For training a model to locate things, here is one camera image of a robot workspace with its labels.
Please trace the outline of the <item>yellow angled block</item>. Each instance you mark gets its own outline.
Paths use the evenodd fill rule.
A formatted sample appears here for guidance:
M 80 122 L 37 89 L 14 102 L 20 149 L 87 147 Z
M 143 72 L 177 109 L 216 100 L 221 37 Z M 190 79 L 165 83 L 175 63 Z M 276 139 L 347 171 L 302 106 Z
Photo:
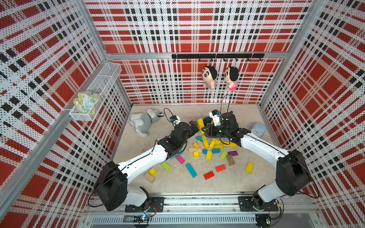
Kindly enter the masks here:
M 208 143 L 208 140 L 207 140 L 207 138 L 206 138 L 206 136 L 202 136 L 202 140 L 203 140 L 203 144 L 204 144 L 204 147 L 205 148 L 208 148 L 209 147 L 209 143 Z

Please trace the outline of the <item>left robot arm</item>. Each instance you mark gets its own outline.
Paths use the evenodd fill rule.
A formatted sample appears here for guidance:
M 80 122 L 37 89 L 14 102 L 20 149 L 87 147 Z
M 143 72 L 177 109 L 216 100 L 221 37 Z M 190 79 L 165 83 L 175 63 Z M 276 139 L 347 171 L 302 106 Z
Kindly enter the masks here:
M 108 162 L 94 186 L 94 193 L 100 198 L 105 209 L 113 211 L 125 204 L 139 211 L 147 211 L 152 204 L 152 197 L 148 191 L 143 187 L 133 189 L 128 185 L 154 165 L 182 152 L 187 140 L 199 131 L 196 121 L 180 122 L 169 136 L 157 141 L 153 148 L 145 153 L 118 164 Z

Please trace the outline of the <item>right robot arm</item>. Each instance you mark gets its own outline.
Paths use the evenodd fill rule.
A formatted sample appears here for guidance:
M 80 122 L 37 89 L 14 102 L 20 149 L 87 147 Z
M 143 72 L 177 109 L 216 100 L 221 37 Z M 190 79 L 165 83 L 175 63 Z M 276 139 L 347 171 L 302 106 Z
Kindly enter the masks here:
M 240 128 L 232 111 L 222 114 L 213 110 L 209 117 L 213 124 L 201 128 L 205 136 L 227 138 L 229 142 L 254 152 L 276 169 L 275 180 L 253 193 L 256 208 L 285 195 L 293 196 L 313 181 L 301 152 L 281 149 L 260 139 L 253 131 Z

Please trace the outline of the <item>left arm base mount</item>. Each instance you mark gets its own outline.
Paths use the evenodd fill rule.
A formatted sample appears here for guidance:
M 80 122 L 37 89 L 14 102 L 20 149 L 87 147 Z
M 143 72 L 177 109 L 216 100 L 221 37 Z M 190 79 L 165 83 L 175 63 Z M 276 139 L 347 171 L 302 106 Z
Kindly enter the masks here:
M 126 205 L 126 213 L 137 213 L 137 212 L 162 212 L 164 208 L 164 197 L 151 197 L 139 207 L 134 205 Z

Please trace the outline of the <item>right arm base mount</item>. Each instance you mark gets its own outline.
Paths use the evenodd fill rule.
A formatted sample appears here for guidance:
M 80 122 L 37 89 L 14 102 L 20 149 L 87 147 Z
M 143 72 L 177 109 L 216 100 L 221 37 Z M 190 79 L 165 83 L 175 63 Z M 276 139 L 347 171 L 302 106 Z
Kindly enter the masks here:
M 278 204 L 275 200 L 264 202 L 257 196 L 240 196 L 238 197 L 240 211 L 257 211 L 257 212 L 276 212 L 279 211 Z

